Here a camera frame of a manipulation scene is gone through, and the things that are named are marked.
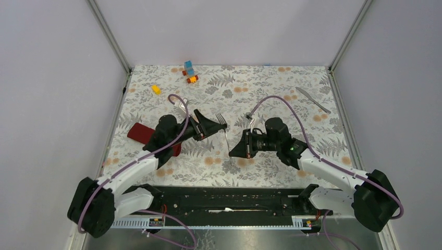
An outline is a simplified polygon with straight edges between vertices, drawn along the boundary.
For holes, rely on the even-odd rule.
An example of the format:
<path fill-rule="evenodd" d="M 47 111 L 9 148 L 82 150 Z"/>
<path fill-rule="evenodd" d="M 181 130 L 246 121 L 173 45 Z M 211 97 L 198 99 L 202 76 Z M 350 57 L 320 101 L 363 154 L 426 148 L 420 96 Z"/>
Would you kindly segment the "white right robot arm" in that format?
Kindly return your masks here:
<path fill-rule="evenodd" d="M 400 211 L 399 199 L 386 175 L 378 170 L 371 173 L 352 170 L 313 153 L 307 143 L 291 136 L 280 118 L 265 122 L 265 132 L 244 129 L 230 157 L 251 159 L 258 152 L 275 152 L 285 165 L 326 180 L 336 189 L 310 184 L 299 195 L 300 210 L 311 215 L 317 210 L 331 210 L 354 216 L 373 232 L 381 232 L 387 222 Z"/>

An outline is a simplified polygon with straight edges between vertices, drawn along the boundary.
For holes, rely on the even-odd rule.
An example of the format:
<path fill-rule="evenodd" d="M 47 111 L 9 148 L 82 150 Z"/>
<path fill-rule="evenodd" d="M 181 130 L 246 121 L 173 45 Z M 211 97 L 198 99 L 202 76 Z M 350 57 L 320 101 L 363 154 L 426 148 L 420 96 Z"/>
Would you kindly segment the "silver table knife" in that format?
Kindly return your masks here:
<path fill-rule="evenodd" d="M 332 112 L 330 110 L 328 110 L 327 108 L 325 108 L 324 106 L 322 106 L 318 101 L 316 101 L 307 91 L 305 91 L 304 89 L 300 88 L 300 87 L 296 87 L 296 89 L 302 93 L 307 99 L 309 99 L 310 101 L 312 101 L 315 105 L 317 105 L 322 111 L 326 112 L 327 114 L 331 114 Z"/>

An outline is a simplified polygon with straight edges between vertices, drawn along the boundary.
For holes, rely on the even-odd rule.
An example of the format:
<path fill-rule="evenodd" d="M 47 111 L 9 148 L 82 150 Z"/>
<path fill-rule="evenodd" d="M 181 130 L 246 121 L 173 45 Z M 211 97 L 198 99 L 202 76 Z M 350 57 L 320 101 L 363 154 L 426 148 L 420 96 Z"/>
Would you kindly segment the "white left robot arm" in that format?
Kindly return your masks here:
<path fill-rule="evenodd" d="M 178 100 L 185 109 L 183 122 L 178 123 L 173 115 L 160 117 L 135 159 L 106 176 L 95 180 L 86 177 L 79 182 L 67 211 L 67 218 L 77 225 L 79 233 L 99 238 L 116 219 L 140 210 L 149 214 L 159 212 L 161 199 L 148 188 L 133 185 L 175 157 L 175 147 L 180 143 L 188 139 L 201 141 L 227 129 L 221 114 L 216 114 L 216 121 L 197 109 L 191 115 L 184 100 Z"/>

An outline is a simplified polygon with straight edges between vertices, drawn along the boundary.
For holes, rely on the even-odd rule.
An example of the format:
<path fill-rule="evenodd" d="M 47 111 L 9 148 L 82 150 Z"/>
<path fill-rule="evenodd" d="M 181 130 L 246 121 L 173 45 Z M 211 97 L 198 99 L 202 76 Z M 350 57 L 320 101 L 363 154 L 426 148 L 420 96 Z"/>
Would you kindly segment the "silver fork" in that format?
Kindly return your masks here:
<path fill-rule="evenodd" d="M 224 136 L 225 136 L 226 145 L 227 145 L 227 152 L 229 153 L 230 152 L 230 145 L 229 145 L 228 136 L 227 136 L 227 122 L 222 114 L 216 113 L 215 116 L 216 116 L 218 122 L 225 126 L 225 128 L 223 128 L 223 131 L 224 131 Z"/>

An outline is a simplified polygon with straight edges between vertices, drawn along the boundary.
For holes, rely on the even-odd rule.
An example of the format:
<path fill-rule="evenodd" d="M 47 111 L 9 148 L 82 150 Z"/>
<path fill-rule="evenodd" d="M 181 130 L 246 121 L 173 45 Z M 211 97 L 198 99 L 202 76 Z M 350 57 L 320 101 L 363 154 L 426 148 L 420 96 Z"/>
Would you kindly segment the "red cloth napkin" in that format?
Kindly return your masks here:
<path fill-rule="evenodd" d="M 176 133 L 170 133 L 164 129 L 156 131 L 137 122 L 129 130 L 127 137 L 142 143 L 143 151 L 154 152 L 175 139 L 176 135 Z"/>

